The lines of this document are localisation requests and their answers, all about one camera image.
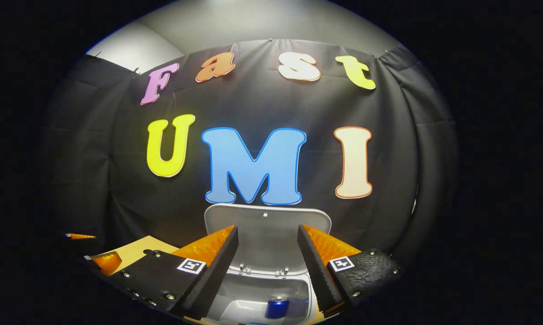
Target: letter m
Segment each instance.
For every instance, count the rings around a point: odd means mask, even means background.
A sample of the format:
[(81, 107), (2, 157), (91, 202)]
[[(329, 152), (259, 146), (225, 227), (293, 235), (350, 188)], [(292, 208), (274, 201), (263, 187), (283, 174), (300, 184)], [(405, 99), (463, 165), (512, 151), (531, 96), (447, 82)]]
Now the letter m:
[(211, 203), (232, 203), (229, 177), (241, 198), (251, 203), (267, 177), (262, 202), (290, 205), (302, 201), (298, 192), (298, 157), (306, 134), (294, 128), (271, 132), (256, 159), (253, 159), (239, 133), (233, 128), (212, 128), (202, 134), (212, 155), (212, 190), (205, 198)]

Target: orange ridged pad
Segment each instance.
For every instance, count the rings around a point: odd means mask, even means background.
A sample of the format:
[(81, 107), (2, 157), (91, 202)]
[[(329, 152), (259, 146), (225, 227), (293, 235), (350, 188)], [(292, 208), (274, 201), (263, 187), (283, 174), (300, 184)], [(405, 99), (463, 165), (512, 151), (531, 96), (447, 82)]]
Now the orange ridged pad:
[(323, 266), (326, 266), (327, 263), (333, 259), (339, 259), (340, 257), (362, 253), (362, 251), (359, 249), (356, 249), (324, 232), (307, 226), (306, 224), (303, 224), (302, 226), (304, 226), (309, 238), (311, 238), (320, 259), (322, 259)]
[(67, 237), (71, 239), (86, 239), (86, 238), (96, 238), (95, 236), (82, 235), (82, 234), (67, 234)]
[(115, 270), (121, 265), (121, 257), (116, 251), (112, 251), (109, 254), (92, 256), (91, 260), (94, 261), (100, 268), (101, 272), (107, 276), (113, 274)]
[(235, 226), (229, 226), (214, 232), (211, 235), (198, 239), (197, 241), (174, 251), (172, 254), (186, 259), (205, 262), (207, 267), (209, 267), (228, 236), (230, 236), (230, 232), (234, 227)]

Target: black cloth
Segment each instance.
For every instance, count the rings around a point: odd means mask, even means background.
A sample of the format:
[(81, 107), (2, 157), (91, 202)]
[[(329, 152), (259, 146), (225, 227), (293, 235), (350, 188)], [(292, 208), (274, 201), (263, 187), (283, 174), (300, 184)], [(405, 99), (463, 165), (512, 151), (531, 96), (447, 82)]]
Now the black cloth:
[[(201, 64), (222, 52), (234, 53), (232, 72), (195, 81)], [(286, 79), (278, 72), (284, 52), (311, 55), (321, 71), (316, 82)], [(376, 88), (352, 83), (336, 56), (366, 64)], [(93, 255), (152, 235), (181, 247), (206, 235), (203, 212), (210, 206), (210, 151), (201, 140), (209, 128), (230, 127), (253, 157), (270, 132), (290, 127), (306, 132), (299, 154), (299, 204), (332, 220), (331, 235), (357, 247), (379, 247), (407, 262), (445, 216), (455, 186), (457, 140), (453, 119), (434, 80), (403, 46), (380, 58), (341, 46), (311, 41), (234, 43), (199, 51), (161, 66), (179, 70), (159, 90), (160, 98), (140, 105), (148, 72), (133, 74), (85, 56), (61, 82), (43, 126), (46, 168), (43, 189), (49, 226), (64, 234), (96, 235)], [(147, 126), (193, 114), (183, 169), (158, 177), (146, 162)], [(162, 157), (171, 157), (175, 128), (162, 138)], [(335, 188), (342, 178), (339, 127), (370, 130), (368, 181), (372, 193), (344, 200)], [(265, 205), (262, 184), (251, 205)], [(412, 208), (418, 189), (414, 214)], [(238, 194), (230, 181), (230, 191)], [(237, 195), (236, 204), (246, 204)]]

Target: letter u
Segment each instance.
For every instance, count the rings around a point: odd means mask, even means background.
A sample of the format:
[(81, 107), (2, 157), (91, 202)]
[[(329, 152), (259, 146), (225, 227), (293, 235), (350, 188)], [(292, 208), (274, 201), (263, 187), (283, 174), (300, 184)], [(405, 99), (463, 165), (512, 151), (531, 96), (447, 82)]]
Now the letter u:
[(189, 126), (194, 121), (195, 116), (191, 114), (180, 115), (173, 119), (175, 141), (173, 141), (173, 155), (168, 161), (161, 158), (161, 138), (163, 131), (167, 128), (167, 120), (157, 120), (149, 124), (147, 127), (149, 132), (147, 165), (152, 173), (161, 177), (172, 177), (181, 171), (187, 150), (187, 133)]

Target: white ceiling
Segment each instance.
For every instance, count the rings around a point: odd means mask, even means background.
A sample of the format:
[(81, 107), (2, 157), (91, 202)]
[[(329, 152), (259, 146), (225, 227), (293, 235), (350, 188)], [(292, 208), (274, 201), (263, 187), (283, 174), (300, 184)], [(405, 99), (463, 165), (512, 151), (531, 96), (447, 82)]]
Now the white ceiling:
[(376, 56), (398, 41), (326, 0), (178, 0), (119, 29), (87, 53), (144, 72), (199, 50), (257, 39), (304, 39)]

